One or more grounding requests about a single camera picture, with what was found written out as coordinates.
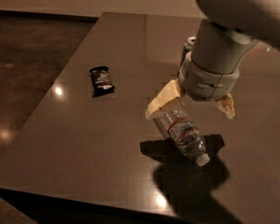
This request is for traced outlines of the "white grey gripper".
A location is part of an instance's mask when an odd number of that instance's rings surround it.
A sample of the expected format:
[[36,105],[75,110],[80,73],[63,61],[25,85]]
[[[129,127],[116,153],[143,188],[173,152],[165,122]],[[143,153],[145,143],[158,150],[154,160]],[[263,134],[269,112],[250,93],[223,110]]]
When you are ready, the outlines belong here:
[[154,119],[162,112],[181,105],[185,94],[193,100],[215,101],[217,108],[228,119],[235,117],[232,91],[239,72],[223,75],[204,71],[190,57],[189,52],[179,69],[178,80],[169,81],[158,95],[147,105],[146,118]]

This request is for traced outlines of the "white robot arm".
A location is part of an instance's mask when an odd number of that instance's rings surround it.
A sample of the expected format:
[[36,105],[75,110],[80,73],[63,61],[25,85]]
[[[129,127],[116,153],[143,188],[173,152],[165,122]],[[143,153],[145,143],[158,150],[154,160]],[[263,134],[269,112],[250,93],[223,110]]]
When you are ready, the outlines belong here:
[[206,16],[193,42],[184,47],[178,78],[147,106],[154,119],[180,104],[184,95],[213,101],[228,118],[235,116],[231,90],[245,54],[258,41],[280,51],[280,0],[196,0]]

